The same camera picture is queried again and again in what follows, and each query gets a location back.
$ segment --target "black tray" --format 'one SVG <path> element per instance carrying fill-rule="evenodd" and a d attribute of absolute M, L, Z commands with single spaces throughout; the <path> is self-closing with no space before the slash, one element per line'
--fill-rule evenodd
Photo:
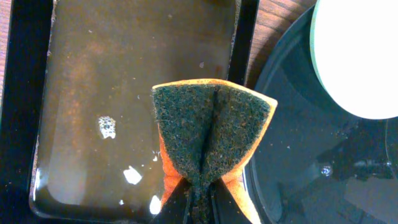
<path fill-rule="evenodd" d="M 312 12 L 279 40 L 256 85 L 278 107 L 245 168 L 248 192 L 266 223 L 397 223 L 398 118 L 361 119 L 329 97 L 311 62 Z"/>
<path fill-rule="evenodd" d="M 46 220 L 28 205 L 49 46 L 52 0 L 12 2 L 0 126 L 0 223 Z M 243 85 L 258 0 L 242 0 L 228 80 Z"/>

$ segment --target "orange sponge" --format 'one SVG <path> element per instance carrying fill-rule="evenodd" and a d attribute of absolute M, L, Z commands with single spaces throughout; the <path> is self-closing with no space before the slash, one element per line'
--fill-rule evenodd
<path fill-rule="evenodd" d="M 185 178 L 195 193 L 193 219 L 207 223 L 207 191 L 222 178 L 245 216 L 260 223 L 239 178 L 272 119 L 276 100 L 216 79 L 166 83 L 152 91 L 165 171 L 162 204 Z"/>

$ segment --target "dark water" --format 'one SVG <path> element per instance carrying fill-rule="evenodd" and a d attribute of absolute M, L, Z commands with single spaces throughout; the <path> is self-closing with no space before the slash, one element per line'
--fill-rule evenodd
<path fill-rule="evenodd" d="M 30 198 L 38 214 L 150 220 L 164 176 L 150 89 L 225 78 L 235 7 L 227 0 L 59 1 Z M 100 132 L 103 116 L 116 122 L 114 139 Z"/>

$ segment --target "white plate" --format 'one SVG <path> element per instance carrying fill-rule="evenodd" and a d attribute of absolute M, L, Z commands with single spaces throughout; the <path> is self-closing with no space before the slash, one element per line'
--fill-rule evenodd
<path fill-rule="evenodd" d="M 320 83 L 349 113 L 398 116 L 397 1 L 318 0 L 310 34 Z"/>

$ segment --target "wooden surface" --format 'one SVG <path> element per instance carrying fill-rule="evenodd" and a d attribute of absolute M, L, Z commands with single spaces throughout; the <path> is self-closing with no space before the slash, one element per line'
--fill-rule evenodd
<path fill-rule="evenodd" d="M 0 0 L 0 100 L 6 61 L 12 0 Z M 246 85 L 254 87 L 269 54 L 282 34 L 316 0 L 261 0 L 254 29 Z"/>
<path fill-rule="evenodd" d="M 260 0 L 246 85 L 254 87 L 277 41 L 316 0 Z"/>
<path fill-rule="evenodd" d="M 2 86 L 4 81 L 4 67 L 6 65 L 6 51 L 8 27 L 12 0 L 0 0 L 0 106 L 2 102 Z"/>

